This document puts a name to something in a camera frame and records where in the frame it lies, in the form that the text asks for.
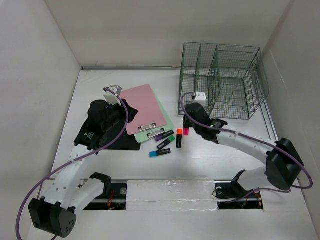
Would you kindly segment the orange highlighter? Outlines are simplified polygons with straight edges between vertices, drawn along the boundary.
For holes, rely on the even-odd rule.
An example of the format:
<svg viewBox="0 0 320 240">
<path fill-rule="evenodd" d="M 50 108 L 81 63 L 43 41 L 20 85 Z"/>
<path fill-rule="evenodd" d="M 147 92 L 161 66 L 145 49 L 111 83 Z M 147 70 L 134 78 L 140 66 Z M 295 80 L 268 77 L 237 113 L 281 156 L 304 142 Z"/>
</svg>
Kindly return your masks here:
<svg viewBox="0 0 320 240">
<path fill-rule="evenodd" d="M 183 136 L 183 130 L 181 128 L 178 128 L 176 131 L 176 148 L 180 149 L 182 147 L 182 136 Z"/>
</svg>

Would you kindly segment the green highlighter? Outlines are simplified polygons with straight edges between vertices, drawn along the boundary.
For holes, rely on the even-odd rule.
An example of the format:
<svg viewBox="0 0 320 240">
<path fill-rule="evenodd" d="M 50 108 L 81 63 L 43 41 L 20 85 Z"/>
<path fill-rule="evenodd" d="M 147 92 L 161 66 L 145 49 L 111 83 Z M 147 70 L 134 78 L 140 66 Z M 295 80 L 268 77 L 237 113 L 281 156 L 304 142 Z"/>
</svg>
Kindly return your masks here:
<svg viewBox="0 0 320 240">
<path fill-rule="evenodd" d="M 157 146 L 158 150 L 162 150 L 164 147 L 168 146 L 170 143 L 172 143 L 176 138 L 171 135 L 170 137 L 168 137 L 166 140 L 164 140 L 161 144 L 159 144 Z"/>
</svg>

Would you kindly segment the green clipboard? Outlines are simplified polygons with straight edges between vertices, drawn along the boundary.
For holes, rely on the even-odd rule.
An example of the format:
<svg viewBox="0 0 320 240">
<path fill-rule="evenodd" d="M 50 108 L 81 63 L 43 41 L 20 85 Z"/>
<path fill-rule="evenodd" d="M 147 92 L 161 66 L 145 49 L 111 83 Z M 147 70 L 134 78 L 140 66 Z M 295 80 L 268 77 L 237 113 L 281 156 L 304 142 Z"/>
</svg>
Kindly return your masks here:
<svg viewBox="0 0 320 240">
<path fill-rule="evenodd" d="M 156 95 L 156 93 L 154 91 L 153 91 L 153 93 L 154 93 L 155 99 L 157 100 L 158 107 L 161 109 L 160 116 L 165 119 L 165 124 L 162 124 L 163 121 L 161 121 L 161 122 L 159 121 L 159 123 L 153 121 L 152 124 L 154 126 L 152 126 L 149 129 L 145 129 L 141 133 L 135 134 L 134 137 L 135 137 L 136 141 L 140 144 L 147 142 L 151 139 L 155 139 L 156 137 L 159 137 L 161 134 L 164 134 L 168 131 L 174 130 L 174 128 L 175 128 L 172 120 L 170 119 L 167 111 L 163 107 L 158 96 Z"/>
</svg>

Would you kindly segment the pink clipboard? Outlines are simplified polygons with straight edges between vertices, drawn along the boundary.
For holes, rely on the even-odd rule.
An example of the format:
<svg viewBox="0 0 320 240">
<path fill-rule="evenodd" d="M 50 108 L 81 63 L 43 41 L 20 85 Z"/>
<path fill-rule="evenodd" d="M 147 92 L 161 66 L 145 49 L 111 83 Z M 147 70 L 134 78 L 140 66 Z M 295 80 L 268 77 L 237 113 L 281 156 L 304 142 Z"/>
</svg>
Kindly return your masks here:
<svg viewBox="0 0 320 240">
<path fill-rule="evenodd" d="M 132 108 L 137 109 L 134 120 L 126 126 L 129 135 L 151 128 L 153 121 L 166 124 L 166 120 L 160 116 L 162 111 L 149 84 L 124 90 L 120 98 L 125 99 Z"/>
</svg>

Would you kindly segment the purple highlighter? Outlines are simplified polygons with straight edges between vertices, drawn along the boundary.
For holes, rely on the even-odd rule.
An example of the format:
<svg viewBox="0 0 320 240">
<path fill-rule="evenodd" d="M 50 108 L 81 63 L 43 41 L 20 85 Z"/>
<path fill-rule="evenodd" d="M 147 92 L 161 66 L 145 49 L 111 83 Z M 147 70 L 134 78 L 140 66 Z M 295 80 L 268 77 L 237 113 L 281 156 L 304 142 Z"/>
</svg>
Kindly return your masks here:
<svg viewBox="0 0 320 240">
<path fill-rule="evenodd" d="M 173 134 L 174 134 L 174 131 L 173 130 L 169 130 L 167 132 L 161 133 L 160 135 L 157 135 L 154 139 L 155 139 L 156 142 L 159 142 L 160 140 L 165 139 L 167 137 L 170 137 Z"/>
</svg>

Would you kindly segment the blue highlighter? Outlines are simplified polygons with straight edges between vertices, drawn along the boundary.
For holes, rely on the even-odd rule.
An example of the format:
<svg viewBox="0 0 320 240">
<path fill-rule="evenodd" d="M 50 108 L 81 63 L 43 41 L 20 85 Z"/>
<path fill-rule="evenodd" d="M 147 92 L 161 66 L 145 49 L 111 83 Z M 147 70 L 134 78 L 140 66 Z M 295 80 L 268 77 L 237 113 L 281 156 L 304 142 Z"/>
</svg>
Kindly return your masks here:
<svg viewBox="0 0 320 240">
<path fill-rule="evenodd" d="M 167 149 L 161 149 L 161 150 L 157 150 L 157 151 L 152 151 L 149 153 L 149 157 L 150 158 L 155 158 L 155 157 L 159 157 L 159 156 L 163 156 L 163 155 L 168 155 L 171 153 L 171 150 L 169 148 Z"/>
</svg>

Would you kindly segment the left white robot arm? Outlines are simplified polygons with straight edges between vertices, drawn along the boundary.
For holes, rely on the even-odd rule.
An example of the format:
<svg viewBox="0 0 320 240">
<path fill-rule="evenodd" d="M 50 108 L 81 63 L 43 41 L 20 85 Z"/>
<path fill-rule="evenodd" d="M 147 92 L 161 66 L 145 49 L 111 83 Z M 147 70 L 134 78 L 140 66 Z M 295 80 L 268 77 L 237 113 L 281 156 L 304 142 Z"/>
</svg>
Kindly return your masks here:
<svg viewBox="0 0 320 240">
<path fill-rule="evenodd" d="M 72 232 L 78 215 L 97 197 L 111 194 L 111 177 L 93 173 L 88 181 L 79 186 L 82 175 L 94 161 L 94 155 L 121 142 L 126 135 L 127 124 L 138 111 L 125 99 L 95 100 L 90 104 L 87 120 L 74 140 L 66 166 L 58 169 L 52 186 L 39 198 L 33 198 L 28 210 L 35 228 L 66 238 Z"/>
</svg>

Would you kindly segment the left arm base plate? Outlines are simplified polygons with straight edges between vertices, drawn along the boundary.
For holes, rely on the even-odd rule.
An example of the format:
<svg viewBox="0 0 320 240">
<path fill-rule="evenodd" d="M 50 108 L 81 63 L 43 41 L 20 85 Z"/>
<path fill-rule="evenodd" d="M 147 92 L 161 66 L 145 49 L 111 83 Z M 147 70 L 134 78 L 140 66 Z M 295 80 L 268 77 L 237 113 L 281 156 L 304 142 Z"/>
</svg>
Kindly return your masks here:
<svg viewBox="0 0 320 240">
<path fill-rule="evenodd" d="M 126 210 L 127 182 L 113 182 L 107 196 L 95 198 L 84 210 L 87 211 L 121 211 Z"/>
</svg>

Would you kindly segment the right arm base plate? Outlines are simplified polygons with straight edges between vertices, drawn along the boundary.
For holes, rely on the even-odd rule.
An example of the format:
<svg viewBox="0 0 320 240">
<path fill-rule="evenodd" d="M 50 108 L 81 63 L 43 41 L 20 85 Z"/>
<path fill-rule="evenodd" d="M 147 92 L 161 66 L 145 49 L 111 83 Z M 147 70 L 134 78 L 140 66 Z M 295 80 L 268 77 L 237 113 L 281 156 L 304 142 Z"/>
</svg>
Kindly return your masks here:
<svg viewBox="0 0 320 240">
<path fill-rule="evenodd" d="M 231 182 L 218 181 L 212 195 L 216 197 L 218 210 L 263 210 L 259 191 L 232 189 Z"/>
</svg>

